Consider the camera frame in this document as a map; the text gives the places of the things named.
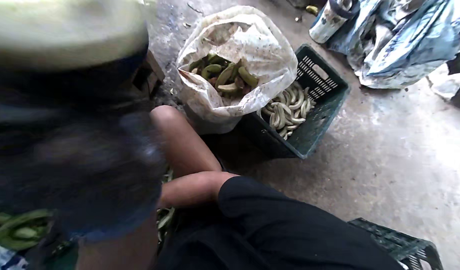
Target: green plastic crate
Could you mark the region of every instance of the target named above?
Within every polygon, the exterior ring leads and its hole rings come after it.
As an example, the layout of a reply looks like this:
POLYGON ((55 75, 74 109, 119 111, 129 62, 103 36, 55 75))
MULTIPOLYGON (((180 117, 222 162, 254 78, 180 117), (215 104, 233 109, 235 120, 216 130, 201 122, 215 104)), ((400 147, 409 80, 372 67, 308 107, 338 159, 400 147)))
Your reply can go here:
POLYGON ((443 270, 435 245, 396 230, 356 218, 348 224, 363 229, 396 261, 405 265, 402 270, 443 270))
POLYGON ((303 88, 310 87, 309 95, 317 103, 306 121, 287 141, 270 128, 265 114, 262 114, 264 119, 255 112, 247 114, 238 125, 252 143, 271 158, 305 159, 309 156, 349 93, 348 84, 309 45, 300 46, 295 54, 298 60, 296 80, 303 88))

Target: white plastic sack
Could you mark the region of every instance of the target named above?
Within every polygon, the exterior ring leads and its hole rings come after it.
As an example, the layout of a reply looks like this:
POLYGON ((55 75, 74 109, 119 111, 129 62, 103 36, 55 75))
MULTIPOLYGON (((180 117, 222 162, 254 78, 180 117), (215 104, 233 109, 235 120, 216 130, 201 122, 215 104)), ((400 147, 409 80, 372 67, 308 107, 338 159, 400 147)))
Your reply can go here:
POLYGON ((288 40, 263 12, 235 6, 203 18, 179 52, 177 68, 182 101, 204 122, 204 133, 226 133, 242 115, 255 112, 287 88, 297 75, 297 58, 288 40), (189 64, 209 52, 243 66, 259 79, 253 91, 240 98, 221 98, 189 64))

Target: debris on floor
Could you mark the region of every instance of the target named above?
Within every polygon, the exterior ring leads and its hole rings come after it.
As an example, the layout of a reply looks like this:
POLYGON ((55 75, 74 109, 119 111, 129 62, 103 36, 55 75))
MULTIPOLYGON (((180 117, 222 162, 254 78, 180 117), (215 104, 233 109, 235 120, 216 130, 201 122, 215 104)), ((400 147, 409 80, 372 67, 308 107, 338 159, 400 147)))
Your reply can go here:
POLYGON ((313 14, 313 15, 315 15, 315 16, 318 15, 318 8, 317 8, 316 6, 307 6, 307 7, 305 8, 305 10, 306 10, 308 13, 313 14))

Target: banana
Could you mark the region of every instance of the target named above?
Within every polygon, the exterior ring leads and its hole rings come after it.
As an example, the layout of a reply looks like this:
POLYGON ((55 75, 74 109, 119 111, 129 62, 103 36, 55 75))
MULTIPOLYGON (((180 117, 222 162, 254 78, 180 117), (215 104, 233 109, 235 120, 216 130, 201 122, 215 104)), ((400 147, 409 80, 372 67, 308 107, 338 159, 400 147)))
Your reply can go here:
POLYGON ((227 60, 225 58, 219 57, 218 55, 215 55, 213 57, 208 58, 208 62, 210 64, 219 64, 219 65, 225 65, 227 63, 227 60))
POLYGON ((254 77, 251 75, 245 67, 240 67, 238 69, 238 73, 240 74, 240 77, 245 81, 245 83, 248 83, 253 89, 257 87, 258 85, 258 78, 254 77))
POLYGON ((200 65, 200 63, 202 62, 203 62, 202 59, 192 62, 190 64, 190 67, 188 67, 188 70, 192 71, 194 68, 198 67, 198 65, 200 65))
POLYGON ((237 91, 239 88, 235 83, 227 84, 227 85, 220 85, 218 89, 225 93, 233 93, 237 91))
POLYGON ((302 106, 302 103, 304 102, 304 91, 303 89, 298 89, 298 101, 297 103, 290 105, 289 108, 291 110, 298 109, 302 106))
POLYGON ((215 87, 218 87, 219 85, 224 85, 228 81, 228 79, 232 76, 234 65, 234 62, 228 64, 228 67, 220 73, 216 80, 215 87))
POLYGON ((235 79, 238 76, 238 69, 242 66, 242 59, 240 59, 237 64, 233 66, 232 76, 230 77, 231 82, 235 82, 235 79))
POLYGON ((222 70, 221 65, 213 64, 213 65, 208 65, 202 70, 202 77, 205 80, 208 80, 208 77, 210 76, 210 73, 217 73, 222 70))

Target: person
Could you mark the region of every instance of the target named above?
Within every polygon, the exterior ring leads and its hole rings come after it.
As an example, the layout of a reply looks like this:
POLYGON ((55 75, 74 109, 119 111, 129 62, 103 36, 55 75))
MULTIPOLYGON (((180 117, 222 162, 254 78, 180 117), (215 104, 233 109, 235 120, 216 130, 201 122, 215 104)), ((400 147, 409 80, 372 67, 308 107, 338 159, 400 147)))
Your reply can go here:
POLYGON ((366 232, 257 181, 222 171, 175 108, 150 113, 177 177, 159 208, 177 208, 156 257, 155 211, 124 237, 82 244, 77 269, 401 269, 366 232))

